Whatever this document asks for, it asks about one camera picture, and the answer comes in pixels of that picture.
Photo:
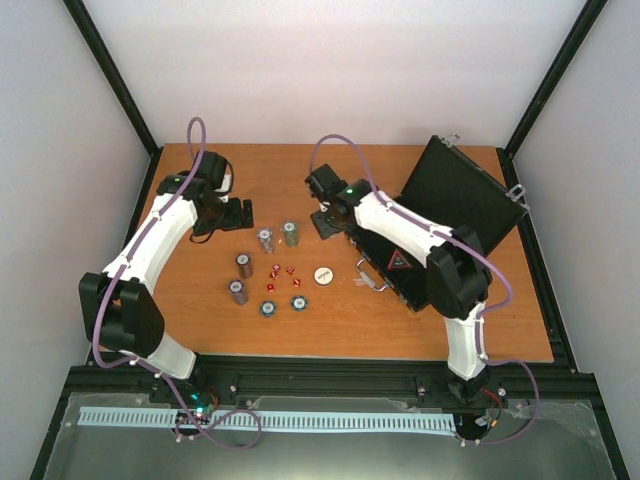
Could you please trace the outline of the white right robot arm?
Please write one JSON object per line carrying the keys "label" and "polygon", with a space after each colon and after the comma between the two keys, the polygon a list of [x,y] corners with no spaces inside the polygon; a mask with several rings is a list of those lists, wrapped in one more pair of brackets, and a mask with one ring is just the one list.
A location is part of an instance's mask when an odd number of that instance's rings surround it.
{"label": "white right robot arm", "polygon": [[491,274],[475,232],[427,220],[365,180],[348,184],[327,164],[305,183],[321,206],[319,231],[344,232],[412,309],[430,305],[440,313],[450,371],[463,381],[478,377],[486,363],[482,309]]}

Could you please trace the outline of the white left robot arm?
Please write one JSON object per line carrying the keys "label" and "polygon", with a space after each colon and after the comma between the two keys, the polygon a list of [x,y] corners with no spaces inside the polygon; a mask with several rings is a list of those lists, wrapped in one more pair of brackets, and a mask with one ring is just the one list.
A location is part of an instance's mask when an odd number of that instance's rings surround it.
{"label": "white left robot arm", "polygon": [[94,360],[103,349],[173,378],[186,402],[201,400],[208,378],[195,369],[197,355],[174,340],[153,299],[159,276],[183,237],[196,244],[217,231],[253,227],[252,203],[232,196],[234,170],[223,156],[205,151],[193,170],[167,176],[150,212],[121,253],[100,273],[85,273],[79,296]]}

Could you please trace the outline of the white dealer button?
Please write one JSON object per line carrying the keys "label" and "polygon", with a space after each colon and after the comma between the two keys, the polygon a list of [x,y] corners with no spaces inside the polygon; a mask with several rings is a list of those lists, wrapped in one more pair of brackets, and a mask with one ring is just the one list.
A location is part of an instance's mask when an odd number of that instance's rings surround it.
{"label": "white dealer button", "polygon": [[334,279],[333,270],[326,266],[318,267],[313,274],[314,282],[319,286],[328,286]]}

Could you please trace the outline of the black poker set case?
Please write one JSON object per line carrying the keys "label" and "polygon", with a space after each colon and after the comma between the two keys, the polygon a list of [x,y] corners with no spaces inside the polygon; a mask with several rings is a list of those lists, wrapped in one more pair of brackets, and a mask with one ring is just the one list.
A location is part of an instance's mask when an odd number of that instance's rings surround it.
{"label": "black poker set case", "polygon": [[[457,229],[466,226],[478,236],[483,254],[490,254],[526,215],[524,204],[482,167],[434,135],[395,198],[401,206],[435,223]],[[358,251],[390,284],[390,288],[418,312],[429,304],[426,270],[406,249],[383,236],[351,226],[346,235]],[[400,249],[411,262],[405,270],[387,269],[393,251]]]}

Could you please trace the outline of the triangular all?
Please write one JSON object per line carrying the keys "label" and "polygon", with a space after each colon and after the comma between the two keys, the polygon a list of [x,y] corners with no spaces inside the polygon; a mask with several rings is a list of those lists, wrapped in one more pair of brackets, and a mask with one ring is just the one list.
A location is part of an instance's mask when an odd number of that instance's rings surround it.
{"label": "triangular all", "polygon": [[405,270],[410,269],[412,267],[411,262],[406,258],[403,252],[396,248],[387,264],[387,269],[391,270]]}

